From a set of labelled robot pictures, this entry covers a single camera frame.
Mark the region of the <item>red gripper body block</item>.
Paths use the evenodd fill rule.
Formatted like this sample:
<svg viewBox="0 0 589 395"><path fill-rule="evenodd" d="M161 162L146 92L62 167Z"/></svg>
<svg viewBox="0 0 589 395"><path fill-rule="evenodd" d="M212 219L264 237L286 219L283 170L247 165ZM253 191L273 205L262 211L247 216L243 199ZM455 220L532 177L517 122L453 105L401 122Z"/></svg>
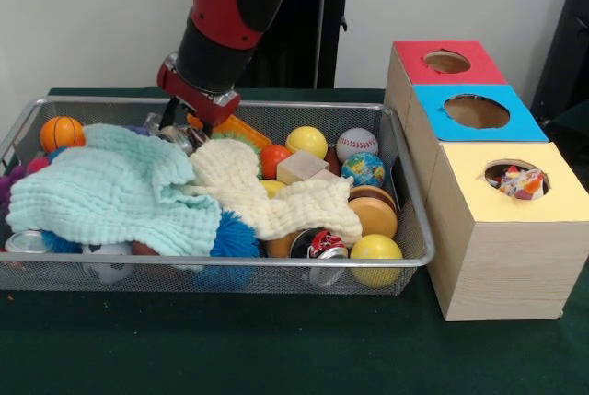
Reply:
<svg viewBox="0 0 589 395"><path fill-rule="evenodd" d="M234 89L225 94L209 94L185 81L177 69L178 53L171 53L161 64L156 82L171 99L178 99L201 123L216 127L237 109L241 96Z"/></svg>

